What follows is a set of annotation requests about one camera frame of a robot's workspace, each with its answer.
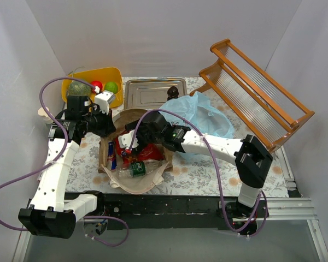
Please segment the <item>red apple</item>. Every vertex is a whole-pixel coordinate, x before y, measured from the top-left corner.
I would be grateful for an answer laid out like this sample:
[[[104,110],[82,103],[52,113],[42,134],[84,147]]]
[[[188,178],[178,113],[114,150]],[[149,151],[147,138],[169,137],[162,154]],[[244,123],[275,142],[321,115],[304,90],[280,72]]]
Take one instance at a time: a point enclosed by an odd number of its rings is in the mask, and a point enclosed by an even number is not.
[[[92,93],[99,94],[103,90],[103,85],[98,80],[93,80],[90,82],[90,84],[94,87],[91,91]]]

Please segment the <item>brown burlap tote bag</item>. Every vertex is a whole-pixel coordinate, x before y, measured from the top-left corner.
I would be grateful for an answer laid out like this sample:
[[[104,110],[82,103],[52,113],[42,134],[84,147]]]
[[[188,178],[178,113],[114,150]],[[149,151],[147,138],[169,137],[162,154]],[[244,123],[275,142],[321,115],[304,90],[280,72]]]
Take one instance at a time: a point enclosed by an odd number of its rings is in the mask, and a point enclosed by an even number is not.
[[[173,170],[173,153],[161,145],[148,144],[140,152],[122,156],[118,136],[126,134],[130,124],[146,113],[145,109],[126,109],[113,117],[116,131],[107,138],[101,138],[99,145],[98,172],[109,178],[112,188],[122,189],[130,194],[144,194],[160,185],[163,173]]]

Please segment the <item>green lime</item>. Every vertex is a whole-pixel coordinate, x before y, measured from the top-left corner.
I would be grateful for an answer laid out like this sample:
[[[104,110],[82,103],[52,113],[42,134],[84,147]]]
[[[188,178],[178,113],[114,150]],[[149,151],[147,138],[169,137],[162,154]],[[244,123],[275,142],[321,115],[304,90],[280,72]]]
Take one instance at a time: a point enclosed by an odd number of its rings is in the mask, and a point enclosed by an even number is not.
[[[119,87],[118,87],[118,85],[117,85],[116,82],[114,82],[114,81],[109,81],[109,82],[107,82],[107,83],[105,84],[105,86],[104,86],[104,90],[116,94],[116,93],[118,93],[118,91],[119,91]]]

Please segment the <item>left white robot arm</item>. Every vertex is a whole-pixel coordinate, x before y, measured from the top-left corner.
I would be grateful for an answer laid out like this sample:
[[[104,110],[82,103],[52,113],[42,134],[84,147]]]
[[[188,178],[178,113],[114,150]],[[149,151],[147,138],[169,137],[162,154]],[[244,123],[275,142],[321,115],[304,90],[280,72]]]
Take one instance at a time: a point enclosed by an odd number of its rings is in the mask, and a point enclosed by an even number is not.
[[[82,138],[92,133],[105,138],[115,132],[110,104],[115,95],[104,91],[90,100],[87,96],[68,96],[67,107],[55,118],[49,131],[49,165],[40,175],[38,189],[28,208],[21,209],[19,221],[33,235],[71,237],[76,222],[86,215],[100,218],[105,204],[100,193],[85,191],[65,203],[68,175]]]

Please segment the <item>green melon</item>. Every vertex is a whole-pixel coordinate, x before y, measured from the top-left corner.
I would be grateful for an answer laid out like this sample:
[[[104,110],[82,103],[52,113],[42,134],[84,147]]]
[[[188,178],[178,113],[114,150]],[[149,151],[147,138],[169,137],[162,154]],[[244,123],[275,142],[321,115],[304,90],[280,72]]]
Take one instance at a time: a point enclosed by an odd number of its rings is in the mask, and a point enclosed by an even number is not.
[[[91,87],[82,82],[73,80],[66,91],[66,96],[89,96]]]

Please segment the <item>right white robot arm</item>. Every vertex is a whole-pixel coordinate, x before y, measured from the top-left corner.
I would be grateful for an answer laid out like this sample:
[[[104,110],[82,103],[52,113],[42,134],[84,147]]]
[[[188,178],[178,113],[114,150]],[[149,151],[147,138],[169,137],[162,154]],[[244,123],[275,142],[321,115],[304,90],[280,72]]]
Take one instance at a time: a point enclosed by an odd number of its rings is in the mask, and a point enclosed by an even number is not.
[[[160,144],[172,152],[194,153],[233,164],[242,181],[236,201],[236,211],[249,217],[256,211],[273,157],[259,139],[247,135],[244,139],[229,139],[203,134],[192,123],[168,122],[165,110],[147,111],[139,120],[125,126],[126,133],[118,138],[120,147],[130,154],[147,144]]]

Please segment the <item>red snack packet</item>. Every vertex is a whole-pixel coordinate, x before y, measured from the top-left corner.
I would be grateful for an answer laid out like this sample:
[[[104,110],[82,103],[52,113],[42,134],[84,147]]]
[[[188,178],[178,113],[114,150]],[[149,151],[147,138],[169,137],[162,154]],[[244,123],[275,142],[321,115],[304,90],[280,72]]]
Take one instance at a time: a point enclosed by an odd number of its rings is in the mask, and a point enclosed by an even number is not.
[[[114,139],[115,152],[122,159],[124,164],[129,164],[144,160],[164,160],[164,156],[155,144],[147,144],[145,147],[138,146],[133,148],[131,153],[126,153],[124,148],[120,147],[118,139]]]

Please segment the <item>light blue plastic bag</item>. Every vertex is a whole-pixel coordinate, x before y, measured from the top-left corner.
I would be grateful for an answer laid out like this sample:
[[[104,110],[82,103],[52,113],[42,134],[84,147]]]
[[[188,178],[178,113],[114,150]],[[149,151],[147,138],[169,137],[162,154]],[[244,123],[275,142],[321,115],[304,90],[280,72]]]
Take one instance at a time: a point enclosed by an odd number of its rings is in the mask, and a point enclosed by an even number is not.
[[[197,127],[201,133],[232,139],[235,129],[221,111],[211,105],[210,99],[197,92],[164,103],[160,109],[175,113]]]

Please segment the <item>clear plastic water bottle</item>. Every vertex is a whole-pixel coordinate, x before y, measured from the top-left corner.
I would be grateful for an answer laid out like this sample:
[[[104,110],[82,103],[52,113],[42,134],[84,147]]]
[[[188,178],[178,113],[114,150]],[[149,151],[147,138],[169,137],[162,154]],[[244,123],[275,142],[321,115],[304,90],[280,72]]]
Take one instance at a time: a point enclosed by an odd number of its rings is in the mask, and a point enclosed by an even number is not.
[[[116,174],[121,178],[142,177],[152,171],[155,171],[164,164],[167,164],[165,160],[153,159],[123,163],[121,166],[116,168]]]

